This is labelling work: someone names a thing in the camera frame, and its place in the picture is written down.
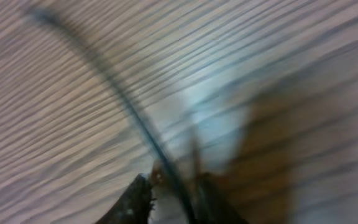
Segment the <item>wooden floor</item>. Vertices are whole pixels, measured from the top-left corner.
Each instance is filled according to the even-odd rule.
[[[153,157],[32,3],[0,0],[0,223],[93,223]],[[358,0],[43,4],[107,56],[180,168],[195,124],[251,223],[358,223]]]

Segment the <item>curved black cable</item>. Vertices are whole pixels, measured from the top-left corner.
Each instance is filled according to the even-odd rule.
[[[73,44],[76,48],[79,48],[80,52],[82,53],[82,56],[94,65],[94,67],[98,70],[102,77],[109,83],[110,87],[115,89],[116,93],[119,95],[122,102],[124,103],[124,106],[139,126],[139,129],[144,135],[144,140],[151,145],[152,149],[161,159],[164,171],[170,178],[177,197],[180,199],[182,207],[186,212],[188,222],[190,224],[195,224],[195,214],[193,211],[193,207],[191,206],[190,197],[185,188],[185,185],[183,184],[183,181],[177,174],[175,166],[168,160],[165,151],[163,150],[163,144],[161,143],[161,141],[159,141],[157,137],[158,135],[154,131],[154,128],[151,123],[148,122],[147,116],[141,114],[139,104],[135,103],[134,99],[130,98],[130,96],[126,94],[124,90],[119,86],[117,81],[114,80],[114,76],[116,76],[117,73],[112,72],[112,66],[109,66],[107,60],[103,59],[103,57],[98,54],[97,51],[92,49],[89,44],[86,43],[86,41],[81,39],[79,35],[76,35],[75,32],[66,27],[54,13],[50,12],[47,9],[42,9],[38,7],[30,9],[27,13],[37,21],[43,24],[48,24],[54,28],[58,28],[62,33],[64,33],[70,43]]]

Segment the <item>wood grain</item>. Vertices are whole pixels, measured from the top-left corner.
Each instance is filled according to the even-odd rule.
[[[105,54],[184,176],[195,125],[251,223],[358,223],[358,0],[0,1],[0,223],[93,223],[153,163],[35,3]]]

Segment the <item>black cable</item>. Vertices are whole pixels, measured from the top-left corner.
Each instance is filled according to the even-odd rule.
[[[89,63],[93,64],[102,77],[109,83],[110,87],[115,89],[116,93],[124,103],[124,106],[139,126],[139,129],[144,135],[144,140],[151,145],[151,148],[162,161],[164,171],[170,178],[173,188],[175,189],[175,193],[181,201],[182,207],[186,212],[188,222],[190,224],[195,224],[195,214],[183,181],[178,175],[175,166],[168,160],[166,154],[164,153],[163,144],[158,139],[158,135],[154,131],[154,127],[150,122],[148,122],[147,116],[140,113],[142,110],[140,110],[139,104],[137,104],[134,99],[130,98],[130,96],[119,86],[117,81],[114,80],[117,73],[112,72],[112,66],[108,65],[107,60],[103,59],[103,57],[97,53],[97,51],[92,49],[86,41],[81,39],[79,35],[75,34],[75,32],[66,27],[54,13],[47,9],[34,7],[28,11],[28,14],[37,21],[57,28],[65,34],[69,42],[80,50],[82,56],[89,61]]]

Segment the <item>blurry dark object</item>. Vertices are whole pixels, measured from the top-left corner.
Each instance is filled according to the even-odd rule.
[[[218,194],[218,191],[206,178],[206,175],[198,177],[196,182],[198,198],[195,205],[195,212],[186,187],[177,174],[174,164],[168,160],[163,150],[163,144],[159,141],[152,124],[147,122],[149,119],[147,119],[146,114],[142,113],[143,110],[139,109],[139,105],[134,99],[115,81],[117,73],[112,70],[112,66],[107,63],[107,60],[103,59],[102,55],[97,53],[95,49],[92,49],[85,40],[66,26],[53,12],[39,7],[32,7],[27,13],[36,21],[58,29],[64,37],[68,39],[71,45],[77,50],[80,50],[84,59],[98,70],[103,81],[108,83],[119,95],[126,110],[132,115],[133,120],[144,135],[144,140],[150,144],[154,153],[160,159],[163,171],[169,179],[170,186],[180,199],[181,205],[187,215],[188,223],[247,223]],[[149,213],[152,209],[151,189],[152,184],[149,182],[149,178],[139,174],[116,204],[96,223],[147,223]]]

